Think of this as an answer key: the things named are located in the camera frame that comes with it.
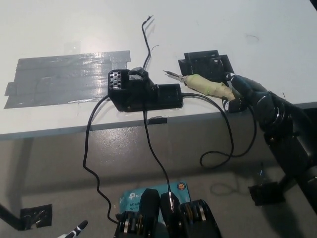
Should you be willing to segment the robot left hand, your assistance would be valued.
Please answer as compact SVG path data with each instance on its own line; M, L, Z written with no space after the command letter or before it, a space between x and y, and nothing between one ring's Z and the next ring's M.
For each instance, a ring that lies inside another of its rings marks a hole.
M67 234L62 234L58 238L76 238L85 229L87 224L88 224L88 221L84 220L78 226L76 226L72 231L70 231Z

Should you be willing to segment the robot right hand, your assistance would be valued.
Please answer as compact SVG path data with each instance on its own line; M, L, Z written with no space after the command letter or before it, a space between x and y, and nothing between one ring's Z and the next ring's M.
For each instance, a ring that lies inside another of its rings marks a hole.
M260 83L231 72L225 74L225 85L233 94L233 99L229 99L229 96L221 97L223 108L229 113L246 110L252 101L268 92Z

